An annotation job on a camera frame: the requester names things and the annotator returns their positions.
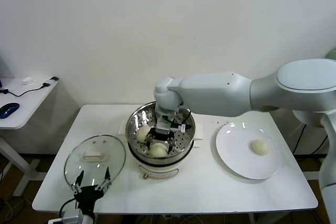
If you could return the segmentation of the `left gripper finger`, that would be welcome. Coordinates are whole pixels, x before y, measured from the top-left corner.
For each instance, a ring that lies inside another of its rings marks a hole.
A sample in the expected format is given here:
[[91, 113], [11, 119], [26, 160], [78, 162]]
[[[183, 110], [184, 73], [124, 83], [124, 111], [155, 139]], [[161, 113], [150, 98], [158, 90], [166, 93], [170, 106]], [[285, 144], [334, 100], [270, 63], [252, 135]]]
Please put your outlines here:
[[71, 184], [72, 191], [79, 191], [82, 180], [84, 176], [84, 171], [82, 170], [80, 174], [76, 177], [76, 180], [74, 183]]
[[98, 185], [95, 188], [95, 190], [108, 190], [110, 186], [111, 186], [111, 175], [110, 175], [109, 167], [107, 167], [103, 182], [100, 185]]

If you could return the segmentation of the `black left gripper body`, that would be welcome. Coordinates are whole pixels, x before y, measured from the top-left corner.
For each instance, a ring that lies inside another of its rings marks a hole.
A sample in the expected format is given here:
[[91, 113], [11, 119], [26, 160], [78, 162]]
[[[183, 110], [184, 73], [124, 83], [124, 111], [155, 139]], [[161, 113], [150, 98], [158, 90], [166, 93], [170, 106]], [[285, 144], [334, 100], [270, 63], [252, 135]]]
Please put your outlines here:
[[79, 191], [74, 193], [74, 198], [78, 202], [78, 207], [81, 210], [94, 210], [97, 200], [104, 196], [101, 189], [96, 189], [96, 186], [81, 187]]

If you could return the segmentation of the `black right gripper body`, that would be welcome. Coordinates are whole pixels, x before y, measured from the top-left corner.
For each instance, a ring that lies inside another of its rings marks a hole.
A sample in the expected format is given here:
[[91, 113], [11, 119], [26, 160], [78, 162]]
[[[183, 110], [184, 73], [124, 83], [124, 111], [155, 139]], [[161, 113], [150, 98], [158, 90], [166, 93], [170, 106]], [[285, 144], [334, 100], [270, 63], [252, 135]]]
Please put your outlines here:
[[157, 141], [172, 141], [174, 140], [174, 132], [169, 131], [168, 134], [158, 133], [156, 129], [150, 129], [150, 139]]

